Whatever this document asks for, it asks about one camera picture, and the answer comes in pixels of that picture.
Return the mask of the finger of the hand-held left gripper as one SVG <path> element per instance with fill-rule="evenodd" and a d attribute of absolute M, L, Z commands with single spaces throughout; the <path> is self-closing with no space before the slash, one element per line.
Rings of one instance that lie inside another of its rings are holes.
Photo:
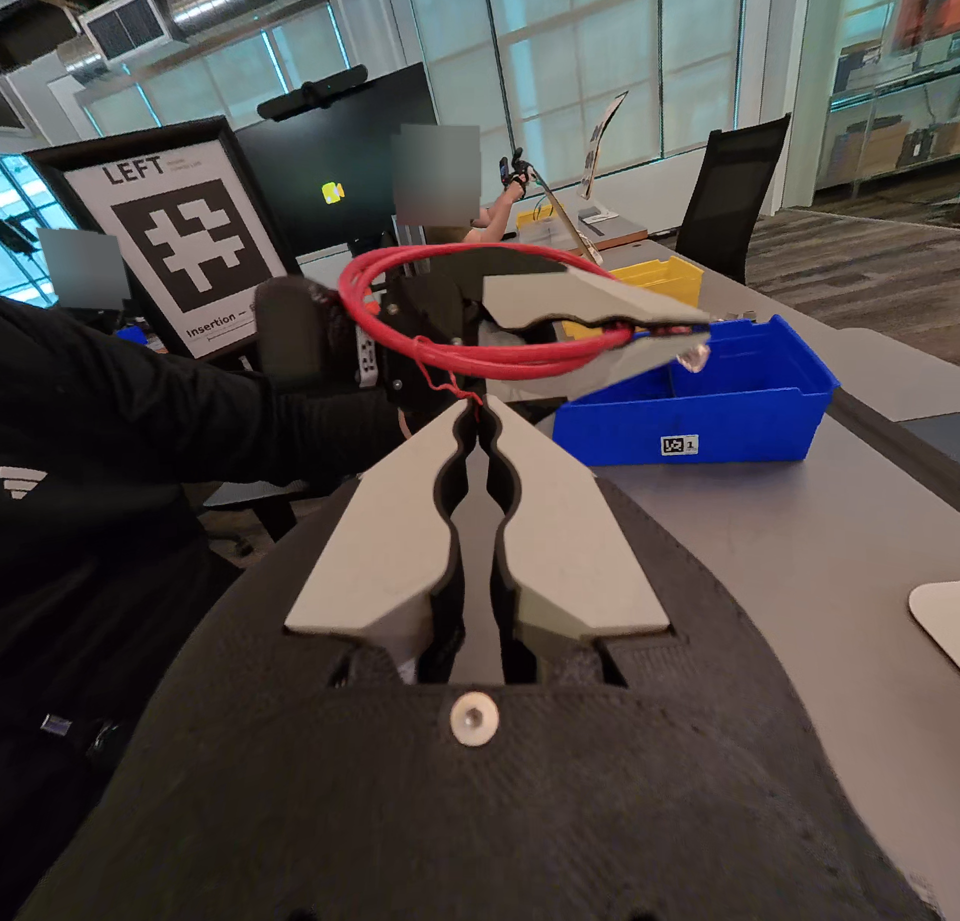
<path fill-rule="evenodd" d="M 604 351 L 572 372 L 535 377 L 542 362 L 520 364 L 521 377 L 486 378 L 486 394 L 504 403 L 561 398 L 574 401 L 604 387 L 629 380 L 689 352 L 705 351 L 710 331 L 672 335 L 642 334 L 624 347 Z"/>
<path fill-rule="evenodd" d="M 577 267 L 486 276 L 482 305 L 497 325 L 511 331 L 548 320 L 569 320 L 588 328 L 625 323 L 643 329 L 711 322 L 710 315 L 696 306 Z"/>

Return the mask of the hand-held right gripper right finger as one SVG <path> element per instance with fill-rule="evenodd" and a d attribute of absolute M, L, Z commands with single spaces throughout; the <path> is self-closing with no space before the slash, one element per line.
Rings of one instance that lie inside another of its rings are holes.
<path fill-rule="evenodd" d="M 489 579 L 503 668 L 540 668 L 670 621 L 594 473 L 487 395 L 486 491 L 503 513 Z"/>

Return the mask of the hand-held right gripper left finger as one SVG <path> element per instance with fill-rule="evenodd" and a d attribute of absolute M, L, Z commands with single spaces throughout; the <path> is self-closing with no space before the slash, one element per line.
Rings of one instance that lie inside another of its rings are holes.
<path fill-rule="evenodd" d="M 284 627 L 387 651 L 416 683 L 447 683 L 465 639 L 452 521 L 469 492 L 474 403 L 458 399 L 356 482 Z"/>

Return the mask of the blue bin with tag sticker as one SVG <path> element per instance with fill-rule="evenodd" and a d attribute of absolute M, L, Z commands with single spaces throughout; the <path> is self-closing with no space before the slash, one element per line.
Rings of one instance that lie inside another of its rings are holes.
<path fill-rule="evenodd" d="M 561 406 L 552 438 L 588 467 L 804 460 L 839 381 L 780 315 L 712 324 L 710 356 Z"/>

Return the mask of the person's left forearm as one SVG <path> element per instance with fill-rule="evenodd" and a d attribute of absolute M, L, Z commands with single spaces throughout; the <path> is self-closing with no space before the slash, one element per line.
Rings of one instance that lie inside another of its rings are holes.
<path fill-rule="evenodd" d="M 85 410 L 104 403 L 106 420 L 156 446 L 178 481 L 337 482 L 405 441 L 402 411 L 380 392 L 282 395 L 264 375 L 160 354 L 5 298 L 1 346 L 18 363 L 39 349 Z"/>

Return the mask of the person's left hand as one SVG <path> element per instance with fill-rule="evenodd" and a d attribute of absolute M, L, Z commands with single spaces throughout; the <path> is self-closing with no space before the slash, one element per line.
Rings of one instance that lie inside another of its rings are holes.
<path fill-rule="evenodd" d="M 258 434 L 285 457 L 389 453 L 415 420 L 376 388 L 349 389 L 359 366 L 355 327 L 338 296 L 302 277 L 261 283 L 253 298 L 261 372 L 245 378 Z"/>

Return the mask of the tilted wooden board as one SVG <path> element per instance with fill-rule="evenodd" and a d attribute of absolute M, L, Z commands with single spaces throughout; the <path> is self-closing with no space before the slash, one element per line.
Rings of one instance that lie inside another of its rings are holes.
<path fill-rule="evenodd" d="M 545 178 L 538 171 L 536 171 L 532 165 L 529 166 L 528 174 L 535 178 L 536 182 L 542 187 L 544 196 L 549 201 L 551 206 L 553 217 L 558 218 L 560 223 L 569 232 L 575 245 L 575 249 L 579 255 L 583 259 L 592 263 L 594 266 L 603 267 L 604 261 L 602 255 L 596 249 L 594 244 L 582 234 L 582 231 L 580 231 L 570 219 L 567 211 L 564 209 L 561 202 L 546 183 Z"/>

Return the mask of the large yellow bin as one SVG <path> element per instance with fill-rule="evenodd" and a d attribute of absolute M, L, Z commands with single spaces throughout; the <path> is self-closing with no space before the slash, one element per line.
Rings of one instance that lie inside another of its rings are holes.
<path fill-rule="evenodd" d="M 665 296 L 690 308 L 699 307 L 704 269 L 678 255 L 666 259 L 646 259 L 625 267 L 604 262 L 604 269 L 619 283 L 633 289 Z M 604 326 L 586 326 L 570 319 L 558 320 L 554 329 L 558 339 L 582 340 L 599 337 Z"/>

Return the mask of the small yellow bin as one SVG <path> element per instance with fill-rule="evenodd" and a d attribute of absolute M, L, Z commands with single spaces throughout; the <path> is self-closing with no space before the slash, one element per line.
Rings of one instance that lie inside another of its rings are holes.
<path fill-rule="evenodd" d="M 552 204 L 522 212 L 515 220 L 515 231 L 521 238 L 558 238 L 568 232 L 568 226 Z"/>

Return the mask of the black mesh chair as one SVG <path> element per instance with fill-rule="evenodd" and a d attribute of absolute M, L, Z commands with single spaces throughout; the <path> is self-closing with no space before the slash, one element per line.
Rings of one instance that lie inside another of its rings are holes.
<path fill-rule="evenodd" d="M 733 131 L 711 131 L 678 228 L 675 252 L 741 285 L 762 203 L 786 141 L 791 114 Z"/>

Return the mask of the framed marker sign on easel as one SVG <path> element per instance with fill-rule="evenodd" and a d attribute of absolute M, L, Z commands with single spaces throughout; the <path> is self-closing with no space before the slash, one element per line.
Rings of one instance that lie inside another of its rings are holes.
<path fill-rule="evenodd" d="M 302 274 L 222 115 L 26 158 L 78 228 L 116 239 L 173 355 L 211 362 L 256 344 L 258 286 Z"/>

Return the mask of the storage shelves behind glass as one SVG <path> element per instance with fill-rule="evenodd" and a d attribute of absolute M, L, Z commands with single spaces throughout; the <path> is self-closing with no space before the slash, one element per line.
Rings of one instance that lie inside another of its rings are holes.
<path fill-rule="evenodd" d="M 958 156 L 959 37 L 898 52 L 880 39 L 841 49 L 815 190 Z"/>

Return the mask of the black wall monitor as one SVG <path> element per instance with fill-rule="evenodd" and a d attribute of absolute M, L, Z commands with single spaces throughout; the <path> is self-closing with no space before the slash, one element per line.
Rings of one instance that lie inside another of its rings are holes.
<path fill-rule="evenodd" d="M 285 243 L 303 257 L 392 229 L 392 138 L 403 124 L 436 123 L 426 70 L 414 63 L 236 138 Z"/>

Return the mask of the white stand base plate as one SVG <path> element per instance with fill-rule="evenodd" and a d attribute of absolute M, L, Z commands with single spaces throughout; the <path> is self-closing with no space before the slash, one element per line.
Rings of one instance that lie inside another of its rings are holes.
<path fill-rule="evenodd" d="M 959 668 L 959 581 L 920 584 L 910 591 L 907 605 L 917 625 Z"/>

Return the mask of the large duct vent grille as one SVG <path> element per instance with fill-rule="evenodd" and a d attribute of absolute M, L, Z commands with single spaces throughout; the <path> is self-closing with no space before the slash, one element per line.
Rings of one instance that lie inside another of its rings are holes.
<path fill-rule="evenodd" d="M 108 71 L 188 49 L 163 0 L 108 0 L 78 21 Z"/>

